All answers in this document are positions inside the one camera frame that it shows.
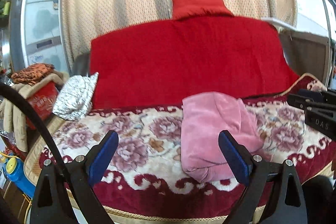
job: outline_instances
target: red pillow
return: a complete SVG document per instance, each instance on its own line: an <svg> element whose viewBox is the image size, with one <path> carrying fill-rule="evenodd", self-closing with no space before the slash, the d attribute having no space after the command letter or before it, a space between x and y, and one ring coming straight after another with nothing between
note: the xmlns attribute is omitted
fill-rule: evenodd
<svg viewBox="0 0 336 224"><path fill-rule="evenodd" d="M173 0L174 20L206 15L234 16L223 0Z"/></svg>

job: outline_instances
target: sofa armrest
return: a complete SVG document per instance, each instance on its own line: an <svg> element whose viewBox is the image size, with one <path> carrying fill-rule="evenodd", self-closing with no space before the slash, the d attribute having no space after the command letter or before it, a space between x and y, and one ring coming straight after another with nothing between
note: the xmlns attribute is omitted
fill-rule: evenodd
<svg viewBox="0 0 336 224"><path fill-rule="evenodd" d="M72 66L71 76L90 76L90 52L79 55Z"/></svg>

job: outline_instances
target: red cloth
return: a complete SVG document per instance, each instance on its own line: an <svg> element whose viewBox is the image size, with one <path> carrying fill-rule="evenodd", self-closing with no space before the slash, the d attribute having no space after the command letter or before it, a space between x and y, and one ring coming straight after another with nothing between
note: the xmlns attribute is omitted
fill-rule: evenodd
<svg viewBox="0 0 336 224"><path fill-rule="evenodd" d="M298 78L272 26L227 16L156 21L98 37L90 65L97 71L95 109L181 104L209 91L235 98L276 93Z"/></svg>
<svg viewBox="0 0 336 224"><path fill-rule="evenodd" d="M173 0L174 20L206 15L233 16L223 0Z"/></svg>

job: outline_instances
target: blue gripper pad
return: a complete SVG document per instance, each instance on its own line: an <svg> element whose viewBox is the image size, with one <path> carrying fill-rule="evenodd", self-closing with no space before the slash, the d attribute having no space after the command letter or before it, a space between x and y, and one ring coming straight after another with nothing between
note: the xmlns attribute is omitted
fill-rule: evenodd
<svg viewBox="0 0 336 224"><path fill-rule="evenodd" d="M88 170L88 182L91 187L100 182L103 178L104 173L109 166L116 149L118 148L119 137L118 134L113 131L107 140L104 138L102 141L105 143L102 145Z"/></svg>
<svg viewBox="0 0 336 224"><path fill-rule="evenodd" d="M251 164L246 163L243 157L247 162L250 161L250 159L246 158L246 156L250 154L248 150L244 146L239 145L228 130L224 130L219 134L218 145L236 180L247 187L249 185L249 175L252 171L252 162ZM242 157L240 152L245 152L245 155Z"/></svg>

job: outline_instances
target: orange patterned cloth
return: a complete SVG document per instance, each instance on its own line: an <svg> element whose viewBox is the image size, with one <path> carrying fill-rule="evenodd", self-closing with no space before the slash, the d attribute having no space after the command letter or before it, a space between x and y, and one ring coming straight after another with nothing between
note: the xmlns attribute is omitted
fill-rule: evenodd
<svg viewBox="0 0 336 224"><path fill-rule="evenodd" d="M29 66L23 70L13 73L12 80L15 84L24 83L29 85L35 85L41 81L44 77L49 75L54 66L50 64L38 63Z"/></svg>

